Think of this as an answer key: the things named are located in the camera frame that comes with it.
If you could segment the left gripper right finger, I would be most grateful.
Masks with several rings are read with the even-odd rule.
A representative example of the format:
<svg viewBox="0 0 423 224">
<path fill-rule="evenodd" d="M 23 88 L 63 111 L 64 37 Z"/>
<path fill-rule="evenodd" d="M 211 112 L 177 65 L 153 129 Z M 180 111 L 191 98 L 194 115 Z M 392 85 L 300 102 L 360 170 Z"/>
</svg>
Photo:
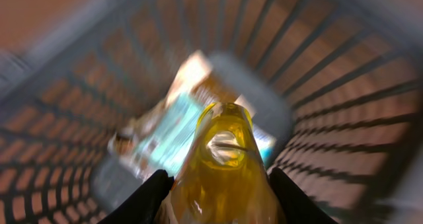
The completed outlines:
<svg viewBox="0 0 423 224">
<path fill-rule="evenodd" d="M 269 181 L 288 224 L 337 224 L 282 169 L 273 168 Z"/>
</svg>

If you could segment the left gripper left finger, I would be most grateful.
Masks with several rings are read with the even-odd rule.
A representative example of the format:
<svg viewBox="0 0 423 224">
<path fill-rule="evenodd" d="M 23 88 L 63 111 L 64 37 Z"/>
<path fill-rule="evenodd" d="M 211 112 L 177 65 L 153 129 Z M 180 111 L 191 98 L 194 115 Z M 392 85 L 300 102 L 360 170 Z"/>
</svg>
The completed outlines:
<svg viewBox="0 0 423 224">
<path fill-rule="evenodd" d="M 98 224 L 154 224 L 154 219 L 174 184 L 165 170 L 155 171 L 126 201 Z"/>
</svg>

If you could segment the teal tissue pack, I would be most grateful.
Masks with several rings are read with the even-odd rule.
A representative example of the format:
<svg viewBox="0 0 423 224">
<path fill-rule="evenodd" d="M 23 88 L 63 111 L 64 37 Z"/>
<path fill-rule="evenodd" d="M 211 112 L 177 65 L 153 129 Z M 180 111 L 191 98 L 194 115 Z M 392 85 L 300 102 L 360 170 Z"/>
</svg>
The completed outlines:
<svg viewBox="0 0 423 224">
<path fill-rule="evenodd" d="M 190 151 L 196 124 L 204 108 L 190 95 L 180 95 L 155 129 L 137 141 L 131 158 L 135 176 L 146 179 L 158 169 L 176 176 Z"/>
</svg>

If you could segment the yellow dish soap bottle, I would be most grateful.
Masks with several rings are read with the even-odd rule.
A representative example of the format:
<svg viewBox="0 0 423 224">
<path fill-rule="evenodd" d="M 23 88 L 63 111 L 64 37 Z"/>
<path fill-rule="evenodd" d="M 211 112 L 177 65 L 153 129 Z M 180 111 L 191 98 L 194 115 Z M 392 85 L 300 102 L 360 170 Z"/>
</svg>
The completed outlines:
<svg viewBox="0 0 423 224">
<path fill-rule="evenodd" d="M 158 223 L 286 223 L 246 108 L 216 102 L 202 112 L 190 152 Z"/>
</svg>

